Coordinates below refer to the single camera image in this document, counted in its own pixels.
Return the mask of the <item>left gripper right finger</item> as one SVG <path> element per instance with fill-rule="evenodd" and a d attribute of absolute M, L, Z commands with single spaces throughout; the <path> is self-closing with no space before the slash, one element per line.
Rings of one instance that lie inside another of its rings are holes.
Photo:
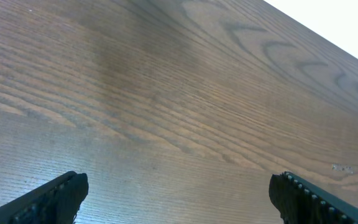
<path fill-rule="evenodd" d="M 284 224 L 358 224 L 358 208 L 289 171 L 271 176 L 268 195 Z"/>

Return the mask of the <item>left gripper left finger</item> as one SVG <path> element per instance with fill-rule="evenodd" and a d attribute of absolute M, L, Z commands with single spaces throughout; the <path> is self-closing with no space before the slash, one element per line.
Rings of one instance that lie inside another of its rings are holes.
<path fill-rule="evenodd" d="M 0 207 L 0 224 L 73 224 L 88 176 L 69 171 Z"/>

